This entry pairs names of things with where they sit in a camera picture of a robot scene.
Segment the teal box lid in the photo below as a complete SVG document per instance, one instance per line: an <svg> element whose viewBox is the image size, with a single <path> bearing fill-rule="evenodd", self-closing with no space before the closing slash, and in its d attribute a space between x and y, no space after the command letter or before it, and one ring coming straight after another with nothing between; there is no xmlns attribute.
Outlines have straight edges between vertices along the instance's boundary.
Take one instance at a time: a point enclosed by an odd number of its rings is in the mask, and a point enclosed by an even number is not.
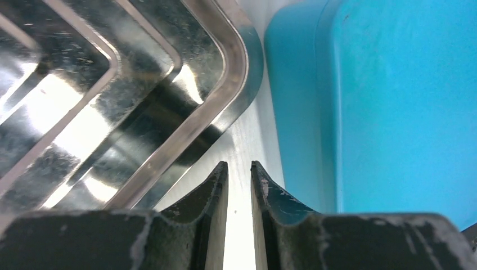
<svg viewBox="0 0 477 270"><path fill-rule="evenodd" d="M316 32L323 211L476 223L476 2L328 1Z"/></svg>

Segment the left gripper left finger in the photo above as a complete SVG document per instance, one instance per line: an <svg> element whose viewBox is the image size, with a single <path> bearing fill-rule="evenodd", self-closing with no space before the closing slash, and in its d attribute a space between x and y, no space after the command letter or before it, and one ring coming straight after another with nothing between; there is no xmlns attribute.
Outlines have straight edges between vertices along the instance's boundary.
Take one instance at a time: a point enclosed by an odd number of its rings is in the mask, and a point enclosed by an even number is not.
<svg viewBox="0 0 477 270"><path fill-rule="evenodd" d="M1 233L2 269L222 269L228 166L168 208L34 211Z"/></svg>

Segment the teal chocolate box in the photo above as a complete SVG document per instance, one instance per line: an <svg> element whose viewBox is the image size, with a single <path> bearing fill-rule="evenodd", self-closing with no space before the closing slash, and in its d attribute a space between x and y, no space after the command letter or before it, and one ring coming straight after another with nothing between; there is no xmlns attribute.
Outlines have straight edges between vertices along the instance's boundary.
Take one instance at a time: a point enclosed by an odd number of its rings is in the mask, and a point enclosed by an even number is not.
<svg viewBox="0 0 477 270"><path fill-rule="evenodd" d="M316 29L326 4L299 1L279 9L265 30L264 49L286 190L332 213L335 189L324 175L316 86Z"/></svg>

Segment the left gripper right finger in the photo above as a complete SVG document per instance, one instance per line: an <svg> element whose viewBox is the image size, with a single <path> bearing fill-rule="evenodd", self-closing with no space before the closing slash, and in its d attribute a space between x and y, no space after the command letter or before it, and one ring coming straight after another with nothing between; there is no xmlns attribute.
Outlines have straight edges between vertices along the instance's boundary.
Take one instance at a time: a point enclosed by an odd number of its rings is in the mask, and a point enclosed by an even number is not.
<svg viewBox="0 0 477 270"><path fill-rule="evenodd" d="M473 243L430 213L322 214L251 164L257 269L475 269Z"/></svg>

